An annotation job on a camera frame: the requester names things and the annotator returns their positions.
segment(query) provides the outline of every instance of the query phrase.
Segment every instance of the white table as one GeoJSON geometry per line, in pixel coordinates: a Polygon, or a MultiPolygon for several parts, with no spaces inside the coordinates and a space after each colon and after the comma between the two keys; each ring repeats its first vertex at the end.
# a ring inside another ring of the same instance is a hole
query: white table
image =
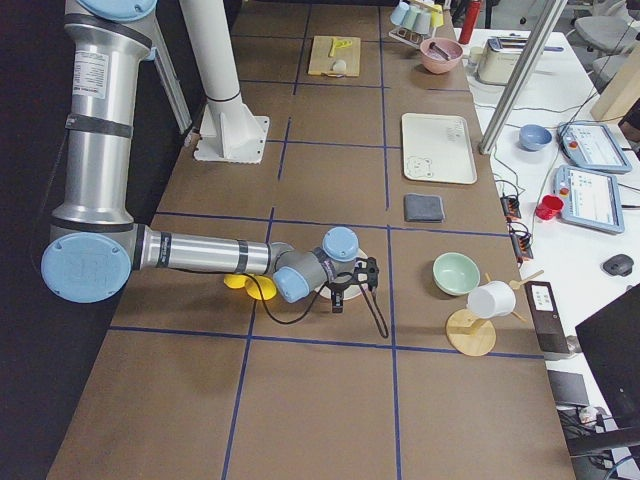
{"type": "MultiPolygon", "coordinates": [[[[510,33],[528,35],[528,32],[476,29],[469,45],[465,46],[465,54],[468,54],[473,46],[484,46],[490,36],[510,33]]],[[[564,47],[564,51],[544,52],[517,100],[516,108],[542,107],[564,110],[582,105],[595,93],[589,77],[564,35],[552,33],[547,45],[564,47]]],[[[470,75],[470,70],[467,70],[467,73],[476,111],[484,131],[494,110],[483,106],[495,106],[504,87],[482,84],[470,75]]],[[[589,112],[596,100],[597,95],[581,109],[576,119],[592,120],[589,112]]],[[[576,110],[577,108],[573,108],[565,113],[515,110],[510,115],[508,123],[518,126],[537,123],[555,127],[558,123],[570,120],[576,110]]],[[[617,127],[617,121],[609,125],[620,144],[628,147],[617,127]]],[[[633,171],[618,176],[618,180],[627,185],[640,187],[640,163],[633,152],[625,153],[633,165],[633,171]]],[[[539,279],[552,284],[565,334],[575,335],[576,325],[622,295],[627,286],[640,283],[640,211],[624,210],[626,230],[620,235],[569,225],[561,220],[539,220],[533,215],[538,199],[541,195],[551,192],[557,167],[567,163],[563,155],[558,154],[557,142],[552,142],[542,151],[527,152],[518,146],[518,128],[506,126],[496,144],[495,154],[492,155],[492,168],[497,175],[496,178],[499,176],[515,183],[514,174],[496,161],[496,158],[517,173],[519,186],[526,189],[520,195],[520,210],[523,223],[533,230],[532,250],[535,258],[523,264],[521,276],[524,278],[538,270],[544,270],[539,279]],[[551,174],[545,180],[552,165],[551,174]],[[627,277],[611,277],[601,269],[605,260],[618,253],[629,255],[637,263],[634,271],[627,277]]],[[[498,184],[499,191],[502,191],[502,188],[503,184],[498,184]]],[[[504,186],[506,194],[514,193],[512,190],[509,186],[504,186]]],[[[620,193],[623,204],[640,204],[640,193],[626,188],[620,188],[620,193]]],[[[608,410],[583,355],[567,360],[549,361],[547,368],[580,373],[584,377],[590,403],[608,410]]]]}

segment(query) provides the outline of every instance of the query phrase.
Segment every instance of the red cup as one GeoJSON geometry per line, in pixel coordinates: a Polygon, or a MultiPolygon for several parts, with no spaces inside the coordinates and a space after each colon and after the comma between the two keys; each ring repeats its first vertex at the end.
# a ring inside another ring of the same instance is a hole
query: red cup
{"type": "Polygon", "coordinates": [[[545,195],[536,207],[536,216],[542,220],[551,220],[564,207],[564,202],[555,195],[545,195]]]}

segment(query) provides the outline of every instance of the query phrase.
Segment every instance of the table surface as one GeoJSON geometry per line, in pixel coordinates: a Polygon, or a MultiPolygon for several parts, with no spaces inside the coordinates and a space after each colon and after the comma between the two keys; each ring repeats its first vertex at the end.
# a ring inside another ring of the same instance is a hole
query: table surface
{"type": "Polygon", "coordinates": [[[378,259],[390,337],[362,298],[283,327],[219,277],[136,272],[51,479],[574,478],[523,291],[527,323],[495,319],[490,355],[446,339],[466,299],[435,286],[438,255],[465,253],[495,279],[518,269],[488,156],[470,186],[402,174],[403,113],[461,115],[474,146],[481,131],[462,65],[428,74],[386,36],[391,11],[244,3],[232,42],[245,103],[271,117],[264,159],[200,163],[184,149],[152,224],[301,250],[349,226],[378,259]],[[337,34],[362,39],[360,77],[307,75],[313,36],[337,34]],[[442,196],[445,222],[405,222],[406,193],[442,196]]]}
{"type": "MultiPolygon", "coordinates": [[[[529,32],[511,32],[502,30],[476,29],[465,53],[471,47],[484,46],[490,36],[522,34],[529,32]]],[[[515,108],[508,123],[522,126],[537,123],[555,128],[558,123],[569,121],[587,99],[594,95],[593,84],[573,53],[571,46],[562,33],[554,32],[547,41],[548,46],[563,47],[562,52],[544,52],[515,108]],[[565,110],[555,113],[544,110],[530,110],[527,107],[565,110]]],[[[470,89],[476,104],[481,128],[488,125],[492,108],[495,106],[504,87],[480,83],[467,67],[470,89]]],[[[593,120],[591,106],[598,95],[587,101],[580,109],[576,120],[593,120]]],[[[620,132],[616,119],[609,122],[614,136],[623,147],[628,142],[620,132]]],[[[640,187],[640,163],[633,152],[625,152],[633,170],[617,175],[618,181],[625,185],[640,187]]],[[[624,253],[637,260],[640,258],[640,211],[624,210],[625,232],[610,235],[575,225],[562,223],[561,220],[542,221],[534,216],[535,206],[541,195],[550,193],[555,170],[559,165],[568,164],[562,153],[558,154],[557,142],[539,152],[527,152],[518,146],[518,128],[505,126],[498,141],[491,166],[493,171],[505,180],[516,180],[513,172],[501,165],[496,158],[506,163],[518,175],[518,184],[525,191],[520,196],[523,222],[534,233],[534,259],[527,261],[521,268],[522,278],[544,270],[540,280],[551,283],[566,335],[575,335],[575,327],[593,313],[622,295],[629,286],[640,283],[640,270],[635,268],[627,277],[612,277],[606,274],[602,263],[612,256],[624,253]]],[[[506,193],[512,193],[506,187],[506,193]]],[[[620,188],[623,204],[640,204],[640,194],[626,188],[620,188]]],[[[579,373],[583,376],[587,393],[592,405],[608,410],[606,402],[593,378],[583,355],[570,359],[548,361],[551,370],[579,373]]]]}

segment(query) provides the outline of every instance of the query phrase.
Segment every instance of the black mouse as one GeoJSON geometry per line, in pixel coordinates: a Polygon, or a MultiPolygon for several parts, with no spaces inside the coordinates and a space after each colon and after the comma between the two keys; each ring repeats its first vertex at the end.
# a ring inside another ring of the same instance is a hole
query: black mouse
{"type": "Polygon", "coordinates": [[[602,264],[602,268],[609,275],[620,275],[621,277],[626,277],[633,270],[633,259],[624,253],[620,253],[604,262],[602,264]]]}

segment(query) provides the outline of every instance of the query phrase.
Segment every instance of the light green bowl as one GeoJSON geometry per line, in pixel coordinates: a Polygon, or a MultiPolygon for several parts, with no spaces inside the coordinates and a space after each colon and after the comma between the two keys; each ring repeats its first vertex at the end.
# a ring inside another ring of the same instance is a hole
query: light green bowl
{"type": "Polygon", "coordinates": [[[433,262],[436,285],[449,295],[466,295],[480,284],[480,270],[466,255],[443,253],[433,262]]]}

